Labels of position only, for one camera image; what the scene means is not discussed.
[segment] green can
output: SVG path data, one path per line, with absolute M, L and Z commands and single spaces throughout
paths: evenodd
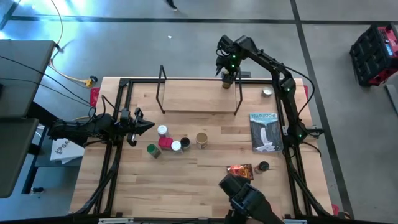
M 157 159 L 162 153 L 154 144 L 150 144 L 147 146 L 147 152 L 151 154 L 155 159 Z

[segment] wooden table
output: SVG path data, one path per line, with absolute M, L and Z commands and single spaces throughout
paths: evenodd
M 104 77 L 100 95 L 103 94 L 114 101 L 119 79 L 120 77 Z M 295 100 L 297 107 L 301 108 L 307 98 L 302 80 L 295 81 Z M 271 169 L 261 175 L 254 174 L 252 185 L 266 196 L 278 216 L 293 215 L 287 168 L 282 153 L 259 155 L 253 154 L 251 148 L 249 114 L 277 112 L 275 96 L 261 96 L 264 86 L 243 85 L 243 102 L 234 116 L 232 113 L 171 111 L 162 114 L 155 100 L 157 84 L 135 83 L 130 110 L 134 111 L 135 107 L 140 107 L 144 119 L 154 122 L 156 126 L 136 138 L 136 147 L 131 147 L 127 142 L 123 144 L 113 214 L 123 212 L 125 217 L 223 218 L 229 209 L 229 203 L 227 195 L 218 187 L 218 183 L 226 175 L 226 166 L 247 163 L 256 165 L 261 161 L 267 161 Z M 159 95 L 161 101 L 163 93 L 162 84 Z M 124 106 L 125 95 L 121 101 L 121 108 Z M 102 102 L 98 101 L 97 106 L 97 113 L 102 113 Z M 112 114 L 113 111 L 107 106 L 106 112 Z M 307 126 L 312 124 L 308 107 L 300 117 Z M 181 155 L 163 151 L 158 159 L 154 159 L 146 152 L 146 147 L 148 144 L 157 144 L 157 127 L 160 124 L 169 127 L 174 139 L 188 136 L 191 142 L 195 142 L 197 133 L 206 132 L 209 137 L 208 145 L 199 150 L 193 144 L 189 151 Z M 317 145 L 311 138 L 306 141 Z M 308 188 L 325 210 L 332 213 L 320 155 L 307 145 L 303 144 L 300 148 Z M 104 152 L 103 144 L 93 144 L 86 148 L 70 206 L 71 212 L 82 207 L 97 187 Z M 300 208 L 304 212 L 301 191 L 298 190 L 297 194 Z M 102 208 L 107 195 L 108 191 L 105 190 Z

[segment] snack package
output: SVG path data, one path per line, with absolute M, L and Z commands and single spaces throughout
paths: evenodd
M 253 168 L 251 164 L 231 165 L 226 167 L 226 171 L 232 175 L 245 177 L 249 180 L 253 179 Z

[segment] concrete floor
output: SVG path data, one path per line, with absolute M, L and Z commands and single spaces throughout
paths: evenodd
M 310 103 L 314 123 L 330 127 L 329 138 L 322 136 L 318 143 L 332 202 L 341 208 L 347 201 L 340 199 L 338 183 L 342 180 L 338 176 L 336 180 L 332 167 L 338 159 L 355 219 L 398 222 L 398 174 L 392 171 L 398 156 L 398 144 L 394 143 L 398 117 L 382 87 L 362 89 L 356 84 L 348 55 L 351 44 L 369 27 L 369 21 L 398 21 L 394 10 L 397 1 L 175 0 L 180 12 L 172 12 L 161 0 L 55 3 L 63 16 L 70 16 L 64 17 L 60 43 L 66 45 L 65 52 L 57 55 L 55 64 L 74 77 L 153 77 L 160 64 L 170 77 L 213 77 L 215 47 L 223 34 L 232 39 L 252 37 L 267 54 L 309 73 L 320 89 L 317 103 Z M 4 1 L 0 13 L 6 14 L 8 10 L 3 8 L 11 5 L 11 0 Z M 78 16 L 87 16 L 87 21 L 77 21 Z M 173 18 L 181 20 L 162 20 Z M 59 38 L 57 12 L 48 1 L 22 0 L 8 19 L 1 38 Z M 241 67 L 252 77 L 269 76 L 250 61 Z M 89 90 L 50 69 L 46 73 L 89 99 Z M 46 78 L 42 83 L 59 89 Z M 392 77 L 387 83 L 398 87 L 398 78 Z M 35 102 L 62 119 L 87 114 L 84 106 L 41 87 Z M 335 146 L 336 157 L 330 146 Z M 28 157 L 25 166 L 30 162 Z M 40 198 L 20 194 L 26 172 L 24 167 L 13 195 L 0 200 L 0 208 L 5 211 L 0 220 L 67 214 L 78 168 L 40 168 L 34 185 L 48 189 Z M 32 205 L 31 209 L 21 214 L 17 207 L 27 204 Z

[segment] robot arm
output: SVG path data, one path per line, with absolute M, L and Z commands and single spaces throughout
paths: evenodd
M 250 58 L 260 66 L 268 70 L 272 77 L 272 86 L 275 94 L 282 100 L 285 108 L 286 117 L 289 122 L 287 129 L 288 140 L 293 145 L 299 145 L 307 137 L 305 125 L 299 120 L 294 94 L 296 85 L 292 74 L 263 50 L 259 50 L 252 38 L 242 36 L 234 42 L 226 35 L 222 36 L 218 42 L 218 54 L 216 61 L 217 74 L 222 68 L 227 69 L 227 73 L 223 75 L 223 82 L 232 83 L 238 75 L 239 66 L 242 60 Z

